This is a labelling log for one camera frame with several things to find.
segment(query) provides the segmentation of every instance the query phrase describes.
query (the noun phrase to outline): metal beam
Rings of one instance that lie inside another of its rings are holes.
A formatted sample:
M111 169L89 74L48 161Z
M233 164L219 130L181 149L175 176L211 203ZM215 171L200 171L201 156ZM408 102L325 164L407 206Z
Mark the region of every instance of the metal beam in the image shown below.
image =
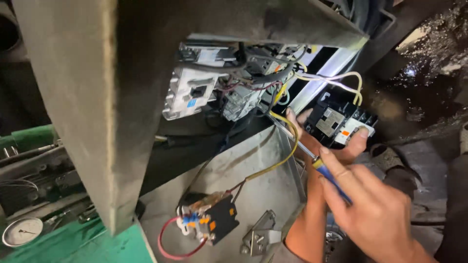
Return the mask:
M317 0L13 4L47 112L111 234L132 223L173 55L188 35L349 49L367 41Z

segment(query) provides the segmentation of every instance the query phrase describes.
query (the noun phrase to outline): screwdriver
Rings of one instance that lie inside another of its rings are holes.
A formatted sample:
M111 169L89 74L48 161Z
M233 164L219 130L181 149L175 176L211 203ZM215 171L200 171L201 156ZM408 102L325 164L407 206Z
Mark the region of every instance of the screwdriver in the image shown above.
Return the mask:
M274 117L268 115L268 117L270 118L270 120L275 124L276 127L278 127L284 134L286 134L286 136L291 139L291 140L294 140L294 136L289 132L289 130L284 127L277 119L275 119ZM309 155L310 157L312 157L312 165L313 167L323 175L323 177L325 177L328 181L330 181L330 183L332 183L336 189L338 190L338 193L339 195L344 198L349 204L352 204L352 201L351 199L349 198L349 196L347 196L345 194L345 192L341 189L341 187L337 184L337 182L335 181L335 178L333 177L333 175L331 174L330 170L328 170L328 168L325 166L325 164L323 163L323 161L320 159L319 156L313 154L311 151L309 151L309 149L307 149L307 147L305 147L301 142L298 142L298 146L299 148L301 148L307 155Z

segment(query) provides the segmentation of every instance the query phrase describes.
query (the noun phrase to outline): gauge dial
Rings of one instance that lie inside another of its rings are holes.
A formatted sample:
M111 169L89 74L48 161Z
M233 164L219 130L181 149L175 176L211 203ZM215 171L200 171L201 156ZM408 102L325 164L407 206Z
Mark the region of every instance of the gauge dial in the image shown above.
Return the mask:
M22 218L9 225L2 235L2 241L9 247L19 247L39 236L44 225L37 218Z

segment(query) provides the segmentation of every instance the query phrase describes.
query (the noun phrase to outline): gauge needle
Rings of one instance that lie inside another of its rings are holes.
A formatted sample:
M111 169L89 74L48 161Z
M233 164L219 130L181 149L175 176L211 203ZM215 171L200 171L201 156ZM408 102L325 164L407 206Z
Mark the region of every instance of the gauge needle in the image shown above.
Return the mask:
M36 233L33 233L33 232L24 231L24 230L22 230L22 229L20 229L18 232L20 232L20 233L36 234Z

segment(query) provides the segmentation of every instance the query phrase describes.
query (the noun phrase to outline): blue screwdriver handle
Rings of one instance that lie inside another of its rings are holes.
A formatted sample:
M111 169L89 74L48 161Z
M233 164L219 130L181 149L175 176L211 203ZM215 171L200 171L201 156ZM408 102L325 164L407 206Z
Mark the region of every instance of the blue screwdriver handle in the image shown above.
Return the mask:
M330 170L325 166L322 160L317 159L313 164L314 168L321 173L330 183L332 183L336 189L338 190L338 194L340 194L341 197L343 197L350 205L352 204L351 198L347 196L341 187L336 183L335 178L331 174Z

